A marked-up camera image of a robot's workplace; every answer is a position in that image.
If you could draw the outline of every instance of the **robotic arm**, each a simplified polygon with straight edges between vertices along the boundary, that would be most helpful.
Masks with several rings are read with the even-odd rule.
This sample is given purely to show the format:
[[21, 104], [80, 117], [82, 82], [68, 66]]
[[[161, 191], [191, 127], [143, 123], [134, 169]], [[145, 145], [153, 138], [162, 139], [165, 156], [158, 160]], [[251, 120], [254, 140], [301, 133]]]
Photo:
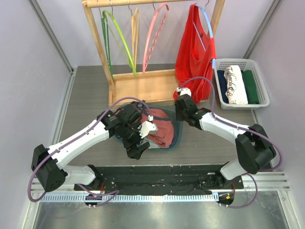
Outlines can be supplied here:
[[213, 116], [210, 110], [197, 108], [192, 101], [190, 89], [181, 88], [177, 89], [177, 92], [180, 93], [175, 101], [177, 120], [186, 121], [190, 126], [219, 135], [236, 146], [238, 159], [226, 163], [216, 173], [219, 185], [245, 173], [256, 174], [276, 156], [272, 144], [245, 131], [245, 129], [250, 129], [267, 137], [260, 125], [255, 124], [249, 127], [216, 115]]
[[108, 111], [99, 121], [101, 115], [68, 139], [48, 148], [39, 145], [34, 149], [31, 165], [33, 171], [43, 159], [57, 151], [36, 174], [46, 192], [52, 192], [62, 184], [84, 184], [91, 190], [99, 188], [102, 177], [93, 165], [76, 167], [67, 164], [86, 149], [114, 135], [122, 139], [127, 156], [138, 160], [150, 146], [148, 142], [140, 145], [140, 141], [157, 131], [157, 126], [151, 122], [153, 117], [149, 116], [149, 121], [141, 124], [139, 120], [142, 115], [132, 105], [127, 105], [124, 110], [116, 113]]

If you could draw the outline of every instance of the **yellow hanger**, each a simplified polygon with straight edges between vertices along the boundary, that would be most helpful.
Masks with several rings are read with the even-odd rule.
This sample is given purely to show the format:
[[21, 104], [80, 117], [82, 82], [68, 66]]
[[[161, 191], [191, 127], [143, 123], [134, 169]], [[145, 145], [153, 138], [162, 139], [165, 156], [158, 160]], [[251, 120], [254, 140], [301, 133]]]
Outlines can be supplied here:
[[132, 15], [132, 60], [134, 66], [137, 65], [138, 40], [139, 40], [140, 13], [139, 9], [135, 10]]

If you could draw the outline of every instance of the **white plastic basket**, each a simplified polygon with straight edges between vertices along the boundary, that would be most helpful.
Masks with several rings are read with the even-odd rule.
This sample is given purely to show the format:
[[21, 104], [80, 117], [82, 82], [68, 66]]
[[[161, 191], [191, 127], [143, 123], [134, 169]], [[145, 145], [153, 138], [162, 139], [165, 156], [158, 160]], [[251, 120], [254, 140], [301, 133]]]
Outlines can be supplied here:
[[[256, 91], [258, 94], [258, 99], [260, 104], [227, 104], [223, 101], [219, 80], [217, 75], [217, 70], [225, 70], [230, 65], [238, 65], [241, 70], [251, 70], [255, 83]], [[253, 60], [248, 59], [216, 59], [216, 67], [214, 69], [215, 79], [220, 99], [220, 106], [224, 110], [254, 110], [258, 107], [268, 106], [270, 104], [269, 97], [262, 79], [262, 74]]]

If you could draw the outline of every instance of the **red cloth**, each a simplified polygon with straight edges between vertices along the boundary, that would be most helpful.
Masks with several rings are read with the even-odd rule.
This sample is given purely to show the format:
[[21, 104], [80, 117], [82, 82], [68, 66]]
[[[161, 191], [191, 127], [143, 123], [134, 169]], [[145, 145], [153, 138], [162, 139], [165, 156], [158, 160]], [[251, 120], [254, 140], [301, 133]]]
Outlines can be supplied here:
[[[160, 109], [151, 109], [152, 115], [160, 118], [168, 118], [167, 114]], [[147, 121], [148, 118], [145, 114], [142, 114], [141, 123]], [[155, 135], [147, 135], [147, 138], [154, 141], [160, 147], [169, 147], [173, 141], [173, 124], [171, 121], [156, 120], [152, 121], [158, 127], [158, 131]]]
[[[202, 35], [201, 39], [206, 50], [202, 46], [193, 22], [199, 34]], [[190, 6], [175, 66], [179, 86], [196, 76], [203, 76], [211, 81], [213, 76], [212, 59], [214, 58], [216, 58], [214, 38], [210, 38], [204, 32], [199, 18], [199, 8], [193, 4]], [[211, 86], [205, 80], [190, 81], [185, 87], [192, 91], [194, 103], [209, 98]], [[173, 98], [177, 97], [178, 94], [175, 92]]]

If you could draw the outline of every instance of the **pink hanger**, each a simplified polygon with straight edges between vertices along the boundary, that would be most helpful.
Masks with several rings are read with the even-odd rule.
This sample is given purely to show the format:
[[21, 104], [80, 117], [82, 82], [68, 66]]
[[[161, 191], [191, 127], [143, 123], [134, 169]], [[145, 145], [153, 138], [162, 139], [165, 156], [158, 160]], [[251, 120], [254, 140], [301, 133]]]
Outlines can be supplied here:
[[[161, 8], [163, 6], [166, 6], [167, 12], [163, 15], [163, 19], [161, 21], [161, 25], [159, 26], [158, 31], [156, 32], [155, 39], [153, 39], [153, 41], [152, 41], [152, 47], [149, 48], [149, 55], [147, 55], [148, 44], [149, 44], [149, 40], [151, 39], [151, 35], [152, 35], [152, 31], [153, 31], [153, 26], [154, 26], [154, 24], [156, 22], [156, 19], [158, 17], [159, 11], [161, 10]], [[151, 58], [151, 55], [152, 55], [152, 52], [153, 52], [153, 48], [154, 48], [155, 44], [157, 43], [157, 38], [159, 37], [160, 31], [162, 29], [162, 26], [164, 25], [165, 18], [167, 17], [167, 13], [168, 13], [169, 10], [170, 10], [170, 8], [168, 7], [168, 5], [163, 3], [163, 4], [161, 4], [159, 6], [159, 8], [154, 13], [151, 25], [150, 25], [149, 30], [148, 30], [147, 39], [146, 39], [146, 45], [145, 45], [145, 51], [144, 51], [144, 57], [143, 57], [143, 74], [145, 74], [145, 71], [146, 71], [146, 68], [147, 68], [147, 65], [148, 65], [148, 61]]]

